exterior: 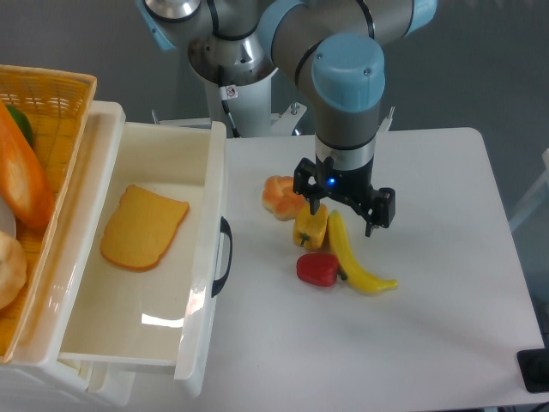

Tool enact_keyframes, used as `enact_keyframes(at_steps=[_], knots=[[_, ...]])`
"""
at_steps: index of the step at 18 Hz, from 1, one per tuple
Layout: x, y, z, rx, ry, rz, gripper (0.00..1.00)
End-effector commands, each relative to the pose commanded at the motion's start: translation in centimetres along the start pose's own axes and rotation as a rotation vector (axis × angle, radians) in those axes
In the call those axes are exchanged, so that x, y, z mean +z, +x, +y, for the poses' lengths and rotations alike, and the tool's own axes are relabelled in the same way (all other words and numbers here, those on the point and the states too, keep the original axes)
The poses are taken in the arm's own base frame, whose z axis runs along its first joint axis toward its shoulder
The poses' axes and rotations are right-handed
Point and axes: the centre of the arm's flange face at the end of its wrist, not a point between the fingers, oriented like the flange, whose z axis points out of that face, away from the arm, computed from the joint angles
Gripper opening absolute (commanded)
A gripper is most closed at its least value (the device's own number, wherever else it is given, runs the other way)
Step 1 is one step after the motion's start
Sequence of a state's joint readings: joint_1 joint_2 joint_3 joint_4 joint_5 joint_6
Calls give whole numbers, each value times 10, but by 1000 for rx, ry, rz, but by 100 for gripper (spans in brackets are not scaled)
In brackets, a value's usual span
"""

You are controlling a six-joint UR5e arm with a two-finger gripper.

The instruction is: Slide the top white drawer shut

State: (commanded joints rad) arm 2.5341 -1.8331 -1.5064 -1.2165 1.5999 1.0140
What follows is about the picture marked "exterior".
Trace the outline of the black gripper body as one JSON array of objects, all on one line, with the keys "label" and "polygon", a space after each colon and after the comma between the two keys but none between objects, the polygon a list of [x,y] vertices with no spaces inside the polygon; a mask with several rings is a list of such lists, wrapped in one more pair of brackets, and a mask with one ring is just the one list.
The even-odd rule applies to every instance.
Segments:
[{"label": "black gripper body", "polygon": [[339,170],[331,157],[325,161],[301,159],[293,175],[293,191],[307,202],[311,196],[329,198],[352,209],[366,220],[377,220],[387,228],[395,217],[395,190],[376,189],[371,184],[373,162],[353,170]]}]

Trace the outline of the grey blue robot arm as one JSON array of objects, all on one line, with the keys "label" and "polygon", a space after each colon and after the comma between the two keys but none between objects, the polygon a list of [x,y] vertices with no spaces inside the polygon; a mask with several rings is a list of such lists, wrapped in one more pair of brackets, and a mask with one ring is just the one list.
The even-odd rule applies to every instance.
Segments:
[{"label": "grey blue robot arm", "polygon": [[315,157],[294,172],[311,211],[324,198],[349,206],[368,229],[395,216],[395,192],[371,185],[383,45],[427,25],[434,1],[140,1],[163,51],[186,50],[208,114],[231,137],[267,136],[271,80],[281,73],[311,103]]}]

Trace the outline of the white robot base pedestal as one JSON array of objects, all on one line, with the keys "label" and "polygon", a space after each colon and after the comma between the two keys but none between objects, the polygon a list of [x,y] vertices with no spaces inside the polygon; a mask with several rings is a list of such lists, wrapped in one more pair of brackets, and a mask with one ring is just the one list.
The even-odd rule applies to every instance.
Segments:
[{"label": "white robot base pedestal", "polygon": [[210,118],[224,123],[229,137],[270,135],[271,80],[277,69],[256,34],[194,39],[188,58],[204,86]]}]

